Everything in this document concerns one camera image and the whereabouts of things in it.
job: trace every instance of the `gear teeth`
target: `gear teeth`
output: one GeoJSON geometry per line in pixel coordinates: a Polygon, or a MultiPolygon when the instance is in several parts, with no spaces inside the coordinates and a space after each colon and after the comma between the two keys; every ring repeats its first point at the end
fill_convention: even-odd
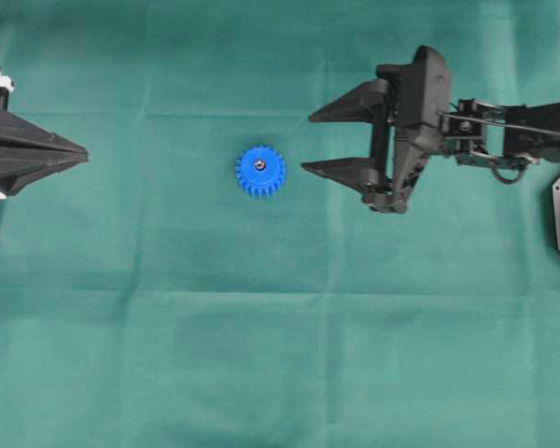
{"type": "Polygon", "coordinates": [[[268,199],[276,193],[286,182],[286,163],[282,154],[271,147],[255,145],[245,151],[234,165],[234,172],[237,183],[241,189],[253,198],[268,199]],[[255,171],[252,163],[255,158],[262,159],[267,166],[276,166],[277,172],[272,173],[268,170],[265,173],[255,171]]]}

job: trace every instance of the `screw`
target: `screw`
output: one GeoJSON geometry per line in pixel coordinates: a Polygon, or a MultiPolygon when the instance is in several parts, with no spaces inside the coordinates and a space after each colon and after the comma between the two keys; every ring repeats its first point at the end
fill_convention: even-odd
{"type": "Polygon", "coordinates": [[[463,133],[470,133],[471,130],[470,121],[461,122],[460,126],[458,126],[458,129],[460,129],[463,133]]]}

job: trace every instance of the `green fabric surface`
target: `green fabric surface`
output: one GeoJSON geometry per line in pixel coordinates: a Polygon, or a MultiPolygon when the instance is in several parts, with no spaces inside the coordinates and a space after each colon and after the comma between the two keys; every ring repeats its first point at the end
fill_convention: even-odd
{"type": "Polygon", "coordinates": [[[560,101],[555,0],[0,1],[10,110],[91,152],[1,204],[0,447],[560,447],[560,165],[434,158],[405,216],[299,166],[365,156],[307,116],[419,45],[560,101]]]}

